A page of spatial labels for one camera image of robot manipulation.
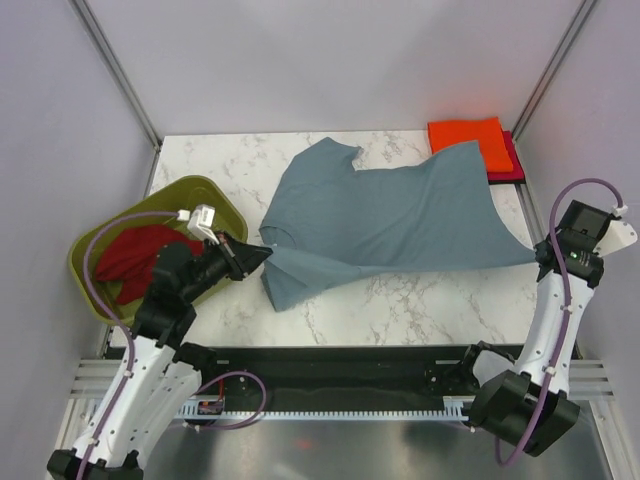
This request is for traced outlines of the blue-grey t-shirt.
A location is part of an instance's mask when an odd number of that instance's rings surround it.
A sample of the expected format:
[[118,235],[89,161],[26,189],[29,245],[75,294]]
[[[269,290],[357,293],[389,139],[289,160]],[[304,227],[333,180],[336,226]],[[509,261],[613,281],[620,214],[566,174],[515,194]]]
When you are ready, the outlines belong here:
[[259,228],[273,249],[262,282],[276,311],[385,273],[533,262],[495,208],[477,143],[395,169],[357,170],[359,152],[324,138],[283,173]]

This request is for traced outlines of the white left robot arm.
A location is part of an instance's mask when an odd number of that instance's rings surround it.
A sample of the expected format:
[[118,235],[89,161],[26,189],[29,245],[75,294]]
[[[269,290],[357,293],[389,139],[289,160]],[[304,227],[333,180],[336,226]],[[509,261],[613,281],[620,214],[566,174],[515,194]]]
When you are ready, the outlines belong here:
[[111,385],[83,433],[52,453],[55,479],[140,479],[151,452],[180,407],[219,382],[205,348],[183,339],[196,318],[194,301],[220,281],[242,281],[273,253],[224,232],[196,255],[182,242],[157,254],[152,280],[127,331],[128,346]]

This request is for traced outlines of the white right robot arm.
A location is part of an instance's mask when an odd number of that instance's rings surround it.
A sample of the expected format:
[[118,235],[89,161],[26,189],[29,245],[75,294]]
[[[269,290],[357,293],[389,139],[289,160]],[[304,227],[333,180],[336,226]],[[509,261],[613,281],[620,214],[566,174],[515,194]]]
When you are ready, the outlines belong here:
[[537,457],[578,420],[570,401],[569,366],[582,315],[604,275],[596,247],[612,215],[572,201],[535,247],[539,265],[533,321],[516,360],[481,342],[458,368],[458,381],[475,394],[469,423],[521,453]]

